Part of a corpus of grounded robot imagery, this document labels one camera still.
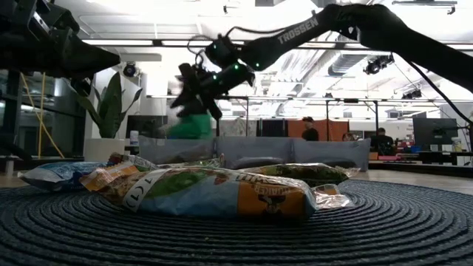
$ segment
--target black rug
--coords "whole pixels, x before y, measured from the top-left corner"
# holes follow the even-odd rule
[[[132,214],[87,192],[0,189],[0,265],[473,265],[473,197],[346,181],[302,225]]]

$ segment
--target yellow cable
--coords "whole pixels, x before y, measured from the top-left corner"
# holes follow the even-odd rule
[[[34,112],[35,112],[35,114],[36,114],[36,117],[37,117],[38,120],[39,120],[40,128],[43,127],[44,133],[46,133],[47,137],[50,139],[51,144],[54,146],[54,148],[56,149],[56,151],[58,151],[59,155],[61,155],[61,158],[64,159],[64,155],[62,154],[61,150],[59,150],[59,148],[56,146],[56,143],[54,143],[54,140],[52,140],[52,137],[51,137],[50,133],[47,131],[46,126],[45,126],[44,123],[43,123],[43,120],[39,117],[38,113],[37,113],[36,110],[35,110],[35,104],[33,103],[33,99],[31,98],[31,95],[30,95],[30,88],[28,87],[27,80],[24,78],[23,73],[21,73],[21,79],[23,80],[24,87],[27,89],[28,98],[30,99],[31,107],[33,107],[33,110],[34,110]]]
[[[44,72],[43,73],[43,84],[42,84],[42,87],[41,87],[41,106],[39,107],[39,110],[40,110],[40,118],[39,120],[43,120],[43,102],[44,102],[44,87],[45,87],[45,83],[46,83],[46,73]],[[40,125],[39,126],[39,143],[38,143],[38,159],[41,159],[41,137],[43,137],[43,126]]]

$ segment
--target gray couch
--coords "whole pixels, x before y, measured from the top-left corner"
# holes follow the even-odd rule
[[[329,163],[350,161],[368,170],[370,140],[353,142],[307,142],[290,137],[216,137],[212,140],[156,140],[140,136],[140,156],[153,163],[169,158],[205,160],[225,155],[225,167],[235,168],[239,160],[275,157],[283,163]]]

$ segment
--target person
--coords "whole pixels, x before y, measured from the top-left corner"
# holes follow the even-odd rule
[[[305,131],[302,133],[302,138],[306,141],[319,141],[319,133],[317,129],[313,128],[313,119],[311,117],[302,118],[304,121]]]
[[[353,134],[347,132],[344,133],[343,136],[341,137],[343,141],[355,141],[355,137],[353,137]]]
[[[394,152],[394,140],[386,136],[386,129],[379,128],[378,136],[371,137],[371,147],[381,155],[392,155]]]
[[[179,123],[167,130],[168,138],[201,140],[212,137],[211,116],[199,100],[185,104],[177,116]]]

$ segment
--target floor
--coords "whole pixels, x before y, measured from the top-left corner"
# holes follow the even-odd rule
[[[462,177],[446,177],[431,174],[414,174],[398,171],[371,170],[359,173],[352,177],[354,180],[371,180],[381,182],[400,183],[407,185],[421,185],[430,188],[439,188],[473,195],[473,179]],[[16,188],[27,185],[16,177],[6,178],[0,175],[0,188]]]

